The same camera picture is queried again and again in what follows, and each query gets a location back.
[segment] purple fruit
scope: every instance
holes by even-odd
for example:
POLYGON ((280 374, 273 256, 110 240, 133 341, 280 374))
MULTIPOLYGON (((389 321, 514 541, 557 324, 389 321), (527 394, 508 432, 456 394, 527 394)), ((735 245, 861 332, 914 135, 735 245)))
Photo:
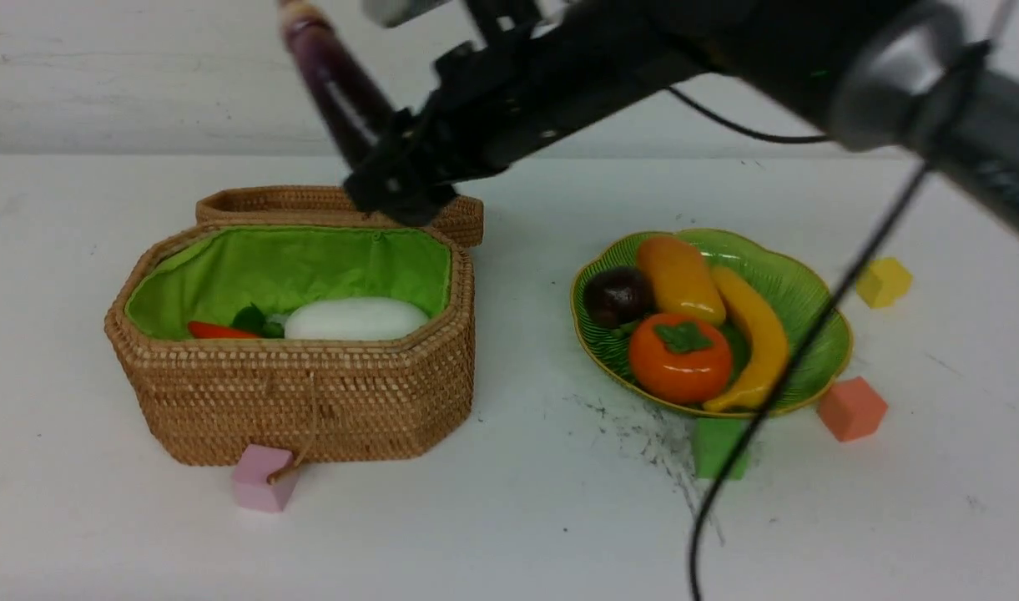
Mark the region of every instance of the purple fruit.
POLYGON ((606 330, 616 330, 653 310, 653 287, 635 267, 612 267, 587 281, 583 303, 590 321, 606 330))

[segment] orange cube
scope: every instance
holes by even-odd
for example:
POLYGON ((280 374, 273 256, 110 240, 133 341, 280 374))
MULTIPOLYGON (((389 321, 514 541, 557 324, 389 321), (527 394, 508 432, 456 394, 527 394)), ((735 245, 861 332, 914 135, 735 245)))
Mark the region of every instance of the orange cube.
POLYGON ((839 381, 817 407, 821 422, 840 442, 871 437, 887 413, 888 403, 863 377, 839 381))

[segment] yellow banana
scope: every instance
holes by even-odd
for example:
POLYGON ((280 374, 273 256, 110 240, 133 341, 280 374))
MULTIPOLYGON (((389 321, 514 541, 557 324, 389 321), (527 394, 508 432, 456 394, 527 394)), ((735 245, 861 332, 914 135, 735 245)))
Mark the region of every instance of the yellow banana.
POLYGON ((712 283, 720 293, 728 318, 750 342, 750 361, 739 380, 726 393, 703 403, 706 411, 728 411, 731 407, 756 409, 776 384, 787 366, 787 332, 768 300, 727 267, 712 268, 712 283))

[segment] yellow cube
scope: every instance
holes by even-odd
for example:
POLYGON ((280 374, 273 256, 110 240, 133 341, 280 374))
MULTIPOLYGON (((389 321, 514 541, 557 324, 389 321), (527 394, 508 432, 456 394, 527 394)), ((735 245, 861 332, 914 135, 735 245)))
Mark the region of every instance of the yellow cube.
POLYGON ((894 257, 873 261, 857 280, 857 295, 872 309, 890 308, 906 296, 913 284, 913 274, 894 257))

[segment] pink block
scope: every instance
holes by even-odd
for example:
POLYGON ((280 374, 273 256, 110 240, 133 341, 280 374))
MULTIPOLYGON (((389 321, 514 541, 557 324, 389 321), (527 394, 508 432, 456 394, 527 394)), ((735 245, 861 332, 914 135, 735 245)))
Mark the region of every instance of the pink block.
POLYGON ((839 381, 821 398, 817 414, 840 442, 871 437, 888 413, 888 402, 863 377, 839 381))
POLYGON ((292 472, 274 484, 268 484, 268 477, 287 467, 292 460, 294 453, 288 450, 261 445, 247 447, 231 474, 234 502, 246 509, 281 512, 287 506, 287 501, 290 501, 300 473, 292 472))

